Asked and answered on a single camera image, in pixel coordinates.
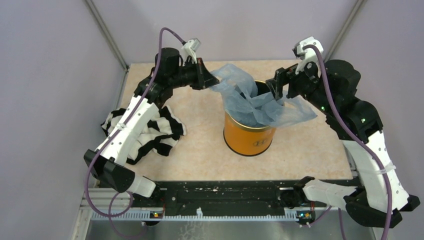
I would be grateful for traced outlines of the translucent blue plastic trash bag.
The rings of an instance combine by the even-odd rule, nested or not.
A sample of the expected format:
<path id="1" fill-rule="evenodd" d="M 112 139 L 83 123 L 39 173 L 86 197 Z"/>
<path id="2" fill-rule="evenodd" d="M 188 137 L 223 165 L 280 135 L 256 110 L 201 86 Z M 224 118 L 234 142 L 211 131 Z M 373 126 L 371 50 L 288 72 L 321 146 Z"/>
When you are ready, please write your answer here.
<path id="1" fill-rule="evenodd" d="M 244 126 L 289 127 L 317 117 L 299 96 L 276 100 L 267 86 L 264 93 L 260 93 L 254 78 L 234 64 L 225 64 L 211 74 L 220 83 L 210 89 L 221 94 L 224 111 Z"/>

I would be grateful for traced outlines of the orange gold-rimmed trash bin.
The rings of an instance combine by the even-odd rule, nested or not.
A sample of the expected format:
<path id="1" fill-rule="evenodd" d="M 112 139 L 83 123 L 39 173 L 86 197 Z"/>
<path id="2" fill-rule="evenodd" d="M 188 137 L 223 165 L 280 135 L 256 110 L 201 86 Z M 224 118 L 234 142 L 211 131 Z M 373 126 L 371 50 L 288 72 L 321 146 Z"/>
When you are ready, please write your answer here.
<path id="1" fill-rule="evenodd" d="M 248 94 L 236 88 L 235 96 L 224 100 L 223 139 L 234 153 L 253 157 L 272 144 L 276 128 L 263 107 L 272 103 L 272 94 L 264 81 L 256 80 Z"/>

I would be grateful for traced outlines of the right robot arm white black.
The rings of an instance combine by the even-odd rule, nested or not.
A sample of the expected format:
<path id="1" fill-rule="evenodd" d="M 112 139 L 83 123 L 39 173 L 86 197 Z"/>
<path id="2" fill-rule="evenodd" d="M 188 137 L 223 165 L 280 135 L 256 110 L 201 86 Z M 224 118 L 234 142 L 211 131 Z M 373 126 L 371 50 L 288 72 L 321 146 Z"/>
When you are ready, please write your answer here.
<path id="1" fill-rule="evenodd" d="M 293 200 L 299 206 L 321 202 L 340 208 L 365 227 L 394 228 L 402 221 L 402 212 L 416 209 L 420 199 L 409 194 L 397 177 L 376 107 L 356 97 L 361 74 L 345 60 L 329 60 L 324 66 L 332 99 L 346 128 L 331 110 L 317 65 L 299 73 L 296 65 L 279 68 L 265 83 L 277 99 L 302 97 L 325 115 L 353 160 L 361 184 L 339 185 L 306 176 L 294 186 Z"/>

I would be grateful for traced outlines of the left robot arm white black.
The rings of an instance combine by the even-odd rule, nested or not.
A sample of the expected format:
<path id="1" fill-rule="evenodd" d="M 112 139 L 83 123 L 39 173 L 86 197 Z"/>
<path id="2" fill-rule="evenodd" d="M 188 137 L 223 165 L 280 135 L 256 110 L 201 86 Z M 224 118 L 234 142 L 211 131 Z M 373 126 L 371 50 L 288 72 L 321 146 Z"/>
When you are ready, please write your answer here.
<path id="1" fill-rule="evenodd" d="M 186 45 L 182 50 L 186 59 L 176 48 L 161 49 L 155 56 L 156 64 L 150 75 L 138 83 L 128 107 L 111 133 L 96 150 L 88 149 L 83 157 L 90 175 L 119 193 L 140 195 L 149 207 L 160 202 L 161 194 L 156 190 L 156 183 L 125 167 L 136 139 L 172 97 L 174 89 L 189 86 L 204 90 L 219 82 L 207 70 L 202 58 L 196 56 L 194 47 Z"/>

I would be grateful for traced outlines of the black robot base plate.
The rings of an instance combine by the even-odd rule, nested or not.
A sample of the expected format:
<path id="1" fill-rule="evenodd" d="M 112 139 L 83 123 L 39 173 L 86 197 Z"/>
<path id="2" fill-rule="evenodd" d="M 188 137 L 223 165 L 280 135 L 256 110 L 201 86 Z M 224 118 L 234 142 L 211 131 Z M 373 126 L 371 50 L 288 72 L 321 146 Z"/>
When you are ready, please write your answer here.
<path id="1" fill-rule="evenodd" d="M 152 198 L 134 195 L 132 207 L 159 208 L 166 216 L 282 216 L 298 180 L 160 181 Z"/>

